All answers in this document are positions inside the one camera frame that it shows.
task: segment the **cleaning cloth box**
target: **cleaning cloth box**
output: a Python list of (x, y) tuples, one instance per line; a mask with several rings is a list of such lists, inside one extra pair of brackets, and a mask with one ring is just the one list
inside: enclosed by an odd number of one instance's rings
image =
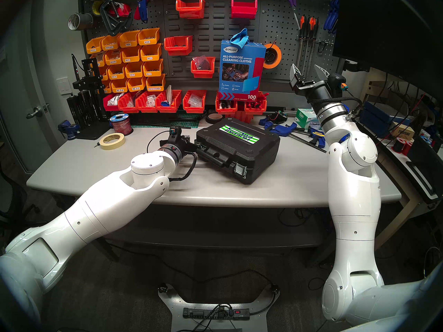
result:
[(266, 48), (250, 42), (246, 28), (221, 47), (218, 98), (255, 102)]

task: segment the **spool of wire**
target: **spool of wire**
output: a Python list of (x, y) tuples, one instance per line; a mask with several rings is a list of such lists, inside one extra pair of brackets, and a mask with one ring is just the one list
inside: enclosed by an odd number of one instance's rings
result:
[(131, 124), (129, 123), (129, 115), (122, 113), (122, 114), (116, 114), (112, 118), (109, 119), (111, 121), (111, 125), (115, 132), (121, 133), (123, 135), (129, 135), (134, 130), (131, 127)]

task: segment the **label sticker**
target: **label sticker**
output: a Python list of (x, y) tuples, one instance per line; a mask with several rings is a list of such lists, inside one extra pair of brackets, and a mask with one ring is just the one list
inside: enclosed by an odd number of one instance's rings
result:
[(243, 139), (244, 141), (247, 141), (251, 144), (255, 144), (257, 141), (260, 140), (259, 138), (254, 137), (253, 135), (250, 135), (250, 134), (243, 132), (241, 130), (237, 130), (236, 128), (232, 128), (228, 125), (220, 127), (219, 129), (220, 129), (220, 131), (229, 133), (229, 134), (233, 135), (234, 137)]

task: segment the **wire spool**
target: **wire spool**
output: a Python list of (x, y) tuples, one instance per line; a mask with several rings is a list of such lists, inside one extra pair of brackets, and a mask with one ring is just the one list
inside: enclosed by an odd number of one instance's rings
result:
[(115, 130), (115, 132), (123, 135), (129, 135), (134, 131), (129, 122), (128, 114), (116, 114), (110, 118), (109, 121), (111, 121), (112, 128)]
[(404, 140), (403, 138), (396, 138), (394, 146), (392, 146), (392, 149), (396, 153), (401, 153), (405, 145), (406, 145), (406, 140)]
[(263, 67), (265, 69), (275, 68), (281, 62), (281, 51), (276, 44), (266, 44)]

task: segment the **screwdriver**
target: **screwdriver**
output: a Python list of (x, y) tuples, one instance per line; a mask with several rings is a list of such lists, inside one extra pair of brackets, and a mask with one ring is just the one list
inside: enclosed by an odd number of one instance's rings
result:
[(306, 70), (306, 77), (308, 77), (309, 68), (311, 67), (312, 54), (314, 53), (315, 40), (317, 39), (317, 32), (319, 31), (319, 19), (318, 18), (314, 19), (314, 24), (315, 24), (314, 28), (311, 31), (312, 34), (310, 35), (310, 37), (312, 38), (312, 46), (311, 46), (311, 54), (309, 56), (308, 69)]
[(299, 54), (297, 56), (297, 64), (296, 67), (299, 67), (300, 64), (300, 58), (302, 55), (302, 48), (303, 48), (303, 40), (306, 37), (306, 16), (302, 15), (300, 18), (300, 34), (299, 34)]
[[(308, 24), (306, 26), (306, 30), (305, 30), (305, 38), (310, 38), (312, 36), (312, 31), (313, 31), (314, 26), (315, 26), (315, 18), (310, 16), (309, 19), (308, 19)], [(308, 54), (308, 46), (309, 46), (309, 39), (306, 41), (306, 51), (305, 51), (305, 57), (304, 57), (304, 60), (303, 60), (303, 68), (302, 68), (302, 71), (301, 71), (302, 75), (303, 75), (303, 72), (304, 72), (304, 66), (306, 64), (306, 56)]]

